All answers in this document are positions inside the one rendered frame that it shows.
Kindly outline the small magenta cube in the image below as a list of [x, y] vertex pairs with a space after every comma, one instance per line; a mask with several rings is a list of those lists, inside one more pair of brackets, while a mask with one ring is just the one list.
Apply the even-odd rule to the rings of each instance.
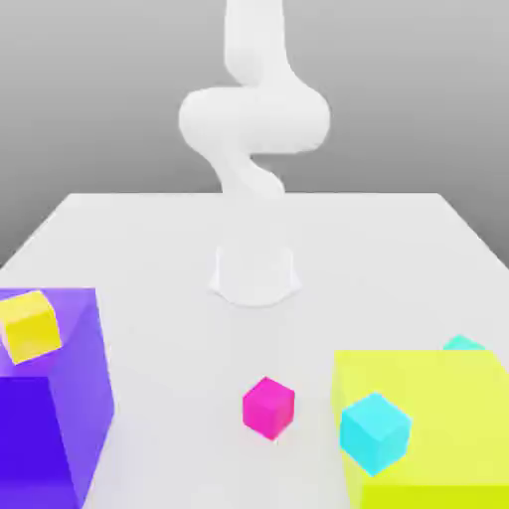
[[243, 396], [243, 423], [275, 440], [293, 421], [295, 392], [263, 377]]

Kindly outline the small cyan cube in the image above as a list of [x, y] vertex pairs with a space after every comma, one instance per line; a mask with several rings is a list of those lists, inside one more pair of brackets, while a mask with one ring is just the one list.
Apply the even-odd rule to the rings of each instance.
[[372, 393], [341, 411], [339, 444], [370, 476], [407, 452], [413, 419], [383, 395]]

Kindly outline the small turquoise cube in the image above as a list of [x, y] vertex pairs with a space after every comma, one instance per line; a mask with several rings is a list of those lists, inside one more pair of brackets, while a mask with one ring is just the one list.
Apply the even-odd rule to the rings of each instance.
[[454, 351], [482, 351], [485, 347], [461, 334], [455, 335], [449, 339], [443, 346], [443, 350], [454, 350]]

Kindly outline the small yellow cube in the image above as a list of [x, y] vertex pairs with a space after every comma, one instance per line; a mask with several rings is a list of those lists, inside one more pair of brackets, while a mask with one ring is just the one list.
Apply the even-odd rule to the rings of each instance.
[[0, 341], [14, 365], [63, 346], [55, 309], [41, 290], [0, 300]]

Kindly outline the large purple box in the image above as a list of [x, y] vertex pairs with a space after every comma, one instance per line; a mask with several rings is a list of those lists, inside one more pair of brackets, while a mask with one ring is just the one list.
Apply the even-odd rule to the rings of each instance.
[[0, 509], [82, 509], [114, 415], [94, 289], [43, 292], [62, 348], [15, 365], [0, 342]]

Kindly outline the large yellow box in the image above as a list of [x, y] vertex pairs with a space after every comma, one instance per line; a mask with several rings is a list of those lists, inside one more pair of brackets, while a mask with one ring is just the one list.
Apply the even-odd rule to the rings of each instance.
[[370, 476], [341, 447], [350, 509], [509, 509], [509, 372], [489, 350], [339, 350], [331, 402], [379, 393], [413, 419], [406, 454]]

